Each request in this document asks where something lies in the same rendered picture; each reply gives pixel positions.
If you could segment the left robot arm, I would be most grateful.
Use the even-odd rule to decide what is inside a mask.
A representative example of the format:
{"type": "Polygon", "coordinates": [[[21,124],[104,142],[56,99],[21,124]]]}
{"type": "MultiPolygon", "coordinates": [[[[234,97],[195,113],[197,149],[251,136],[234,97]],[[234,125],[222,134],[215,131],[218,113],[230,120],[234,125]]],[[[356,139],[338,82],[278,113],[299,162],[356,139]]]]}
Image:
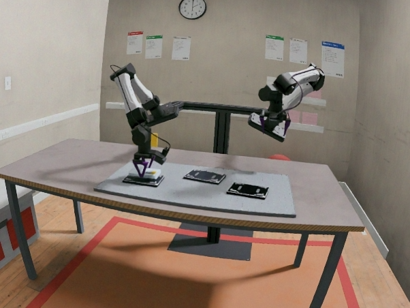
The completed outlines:
{"type": "MultiPolygon", "coordinates": [[[[301,73],[285,72],[283,74],[280,74],[273,82],[274,84],[267,84],[264,88],[261,88],[259,90],[259,98],[263,102],[270,102],[274,100],[275,103],[283,102],[282,111],[284,109],[286,110],[293,107],[297,102],[300,101],[301,93],[304,97],[305,95],[312,93],[313,91],[318,91],[323,87],[325,75],[321,71],[318,72],[316,68],[317,66],[314,63],[310,63],[307,69],[299,71],[301,73]],[[296,83],[292,78],[292,75],[294,74],[296,75],[293,77],[298,81],[299,84],[301,84],[302,91],[298,83],[296,83]],[[283,98],[283,94],[287,96],[283,98]]],[[[254,112],[251,115],[251,122],[262,128],[262,125],[259,121],[259,115],[255,114],[254,112]]],[[[282,122],[283,117],[281,120],[270,119],[270,117],[267,117],[266,119],[264,119],[264,129],[282,139],[285,139],[284,129],[282,127],[279,127],[279,123],[282,122]]]]}

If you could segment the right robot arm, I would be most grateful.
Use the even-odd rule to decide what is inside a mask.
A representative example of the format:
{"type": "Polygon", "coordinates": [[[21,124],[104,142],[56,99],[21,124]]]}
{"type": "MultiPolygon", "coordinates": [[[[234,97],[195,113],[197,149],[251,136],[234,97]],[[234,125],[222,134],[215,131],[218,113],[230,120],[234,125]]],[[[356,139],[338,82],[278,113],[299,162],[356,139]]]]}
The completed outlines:
{"type": "Polygon", "coordinates": [[[154,96],[154,94],[147,90],[138,80],[136,77],[136,70],[131,63],[115,72],[110,75],[110,79],[115,81],[121,92],[125,104],[127,120],[129,121],[128,123],[132,129],[132,141],[135,145],[141,146],[146,142],[146,140],[151,140],[151,128],[146,125],[174,115],[176,113],[177,106],[162,109],[159,98],[154,96]],[[118,74],[118,76],[116,74],[118,74]],[[134,93],[139,97],[143,108],[141,108],[141,105],[138,103],[134,93]],[[147,113],[148,110],[151,112],[150,115],[147,113]],[[130,113],[132,113],[133,118],[130,113]],[[135,119],[142,126],[144,125],[144,127],[150,132],[148,132],[148,130],[143,128],[133,119],[135,119]]]}

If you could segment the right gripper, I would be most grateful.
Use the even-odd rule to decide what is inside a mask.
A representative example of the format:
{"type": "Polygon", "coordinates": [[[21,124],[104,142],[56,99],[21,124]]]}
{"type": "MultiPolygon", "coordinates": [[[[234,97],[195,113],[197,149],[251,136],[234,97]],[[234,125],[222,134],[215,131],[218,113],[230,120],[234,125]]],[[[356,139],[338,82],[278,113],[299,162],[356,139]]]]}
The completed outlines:
{"type": "Polygon", "coordinates": [[[143,145],[138,146],[138,152],[136,152],[134,154],[133,164],[134,164],[139,176],[143,178],[144,173],[146,171],[146,168],[151,168],[151,165],[153,163],[153,160],[154,160],[155,156],[157,156],[160,159],[163,159],[167,152],[168,152],[168,150],[166,150],[165,148],[162,150],[162,152],[152,150],[151,149],[151,140],[147,140],[143,145]],[[140,158],[142,158],[142,159],[140,159],[140,158]],[[150,162],[149,166],[148,166],[148,162],[145,161],[145,159],[151,159],[151,162],[150,162]],[[138,165],[143,165],[144,166],[142,174],[140,173],[138,165]]]}

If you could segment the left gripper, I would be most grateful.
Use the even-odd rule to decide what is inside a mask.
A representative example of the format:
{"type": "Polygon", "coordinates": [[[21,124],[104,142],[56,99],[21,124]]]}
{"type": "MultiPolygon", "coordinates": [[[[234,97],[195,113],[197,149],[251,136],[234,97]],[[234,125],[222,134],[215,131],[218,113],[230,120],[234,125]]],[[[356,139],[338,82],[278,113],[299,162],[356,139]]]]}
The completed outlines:
{"type": "Polygon", "coordinates": [[[280,114],[282,111],[282,104],[283,102],[277,102],[275,103],[275,100],[273,102],[270,102],[270,110],[269,111],[264,111],[264,115],[260,114],[259,119],[262,124],[262,130],[264,134],[264,117],[270,117],[270,119],[277,119],[281,120],[283,117],[283,121],[285,121],[285,129],[284,129],[284,136],[286,134],[287,128],[289,127],[291,123],[291,119],[287,119],[287,114],[283,113],[280,114]]]}

